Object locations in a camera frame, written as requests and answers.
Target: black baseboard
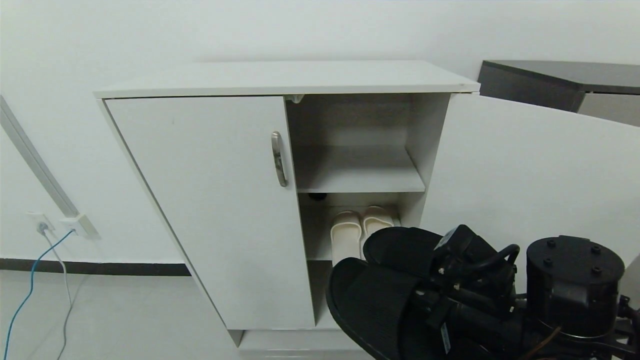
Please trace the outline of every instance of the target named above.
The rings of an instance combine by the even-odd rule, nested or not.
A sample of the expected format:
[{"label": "black baseboard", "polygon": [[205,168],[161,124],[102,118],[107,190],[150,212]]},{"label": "black baseboard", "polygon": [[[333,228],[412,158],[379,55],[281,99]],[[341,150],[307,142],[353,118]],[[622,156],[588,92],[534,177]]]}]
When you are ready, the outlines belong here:
[{"label": "black baseboard", "polygon": [[[0,270],[31,271],[35,260],[0,259]],[[136,276],[191,276],[185,264],[143,263],[79,263],[65,261],[69,274],[136,275]],[[40,260],[37,272],[62,273],[57,261]]]}]

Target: cabinet top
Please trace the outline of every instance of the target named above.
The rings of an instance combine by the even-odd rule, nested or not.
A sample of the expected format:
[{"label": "cabinet top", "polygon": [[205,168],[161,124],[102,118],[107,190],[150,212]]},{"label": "cabinet top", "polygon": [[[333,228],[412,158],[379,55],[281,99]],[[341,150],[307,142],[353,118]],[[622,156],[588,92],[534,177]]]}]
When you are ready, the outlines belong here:
[{"label": "cabinet top", "polygon": [[485,60],[483,66],[570,85],[583,92],[640,94],[640,65],[576,61]]},{"label": "cabinet top", "polygon": [[266,61],[192,63],[93,94],[114,99],[479,90],[479,83],[425,61]]}]

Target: cabinet handle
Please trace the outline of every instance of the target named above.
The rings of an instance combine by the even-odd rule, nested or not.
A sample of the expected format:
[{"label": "cabinet handle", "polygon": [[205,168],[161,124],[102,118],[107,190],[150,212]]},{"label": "cabinet handle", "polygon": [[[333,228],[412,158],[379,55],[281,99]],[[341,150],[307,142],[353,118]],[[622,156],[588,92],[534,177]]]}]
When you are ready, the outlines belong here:
[{"label": "cabinet handle", "polygon": [[284,176],[284,167],[282,166],[282,153],[280,152],[280,133],[274,131],[271,134],[271,148],[273,149],[273,161],[276,165],[276,174],[278,181],[283,188],[287,187],[287,178]]}]

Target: floor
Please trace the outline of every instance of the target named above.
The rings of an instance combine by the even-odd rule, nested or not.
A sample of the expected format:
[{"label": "floor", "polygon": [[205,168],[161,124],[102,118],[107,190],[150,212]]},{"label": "floor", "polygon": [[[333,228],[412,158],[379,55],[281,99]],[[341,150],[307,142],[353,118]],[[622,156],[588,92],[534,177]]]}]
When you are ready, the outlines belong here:
[{"label": "floor", "polygon": [[[74,310],[63,360],[370,360],[363,352],[242,353],[190,277],[69,275]],[[622,291],[640,306],[640,259]],[[29,291],[27,272],[0,271],[2,346],[13,312]],[[13,327],[9,359],[51,360],[60,351],[67,309],[61,274],[37,273],[35,290]]]}]

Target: open cabinet door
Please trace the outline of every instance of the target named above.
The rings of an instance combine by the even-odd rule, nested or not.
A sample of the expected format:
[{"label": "open cabinet door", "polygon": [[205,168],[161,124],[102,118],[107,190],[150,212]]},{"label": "open cabinet door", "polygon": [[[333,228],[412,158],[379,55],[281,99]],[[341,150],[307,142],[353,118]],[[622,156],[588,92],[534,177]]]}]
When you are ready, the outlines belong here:
[{"label": "open cabinet door", "polygon": [[525,250],[544,237],[590,238],[628,265],[640,252],[640,127],[454,94],[421,224],[519,244],[519,291]]},{"label": "open cabinet door", "polygon": [[[227,328],[313,328],[283,98],[106,104]],[[276,175],[274,131],[288,184]]]}]

